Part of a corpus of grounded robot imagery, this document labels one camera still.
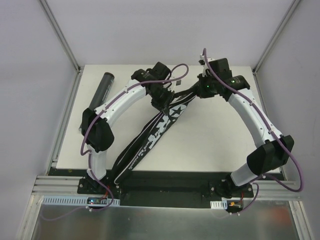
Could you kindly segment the black racket bag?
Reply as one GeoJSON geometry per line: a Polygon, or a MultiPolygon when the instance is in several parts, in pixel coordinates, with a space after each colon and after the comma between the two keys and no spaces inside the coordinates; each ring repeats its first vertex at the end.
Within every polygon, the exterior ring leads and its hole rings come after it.
{"type": "Polygon", "coordinates": [[[133,169],[183,114],[189,103],[196,98],[198,90],[199,85],[196,83],[187,90],[175,93],[173,101],[169,104],[168,115],[159,112],[142,128],[113,164],[109,174],[109,179],[113,184],[119,185],[128,178],[133,169]]]}

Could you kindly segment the black shuttlecock tube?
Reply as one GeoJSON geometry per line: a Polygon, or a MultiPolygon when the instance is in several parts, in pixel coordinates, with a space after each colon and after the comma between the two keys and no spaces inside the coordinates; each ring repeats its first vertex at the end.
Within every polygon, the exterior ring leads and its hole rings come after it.
{"type": "Polygon", "coordinates": [[[95,109],[107,102],[107,97],[110,93],[114,80],[115,76],[112,73],[105,72],[103,74],[101,81],[88,107],[88,109],[90,109],[91,112],[96,113],[95,109]]]}

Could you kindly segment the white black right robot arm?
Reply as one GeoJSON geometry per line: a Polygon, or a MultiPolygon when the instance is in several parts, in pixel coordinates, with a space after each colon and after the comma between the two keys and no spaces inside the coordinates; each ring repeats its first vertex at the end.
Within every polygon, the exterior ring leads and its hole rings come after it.
{"type": "Polygon", "coordinates": [[[262,175],[285,165],[294,140],[272,125],[257,104],[250,84],[242,75],[232,74],[226,58],[214,60],[201,55],[199,63],[203,72],[197,76],[198,96],[205,99],[219,95],[229,103],[243,120],[256,147],[244,165],[215,186],[218,196],[230,199],[262,175]]]}

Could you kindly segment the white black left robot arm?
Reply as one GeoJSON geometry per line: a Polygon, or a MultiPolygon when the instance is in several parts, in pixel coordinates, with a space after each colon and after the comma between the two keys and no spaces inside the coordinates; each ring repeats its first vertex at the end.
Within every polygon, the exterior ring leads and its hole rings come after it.
{"type": "Polygon", "coordinates": [[[107,151],[114,143],[114,123],[138,100],[150,95],[153,100],[169,100],[171,92],[164,84],[170,83],[172,71],[163,63],[136,70],[124,87],[105,103],[86,108],[82,113],[81,134],[83,140],[80,155],[88,155],[87,174],[91,178],[88,188],[99,195],[105,191],[102,180],[106,174],[107,151]]]}

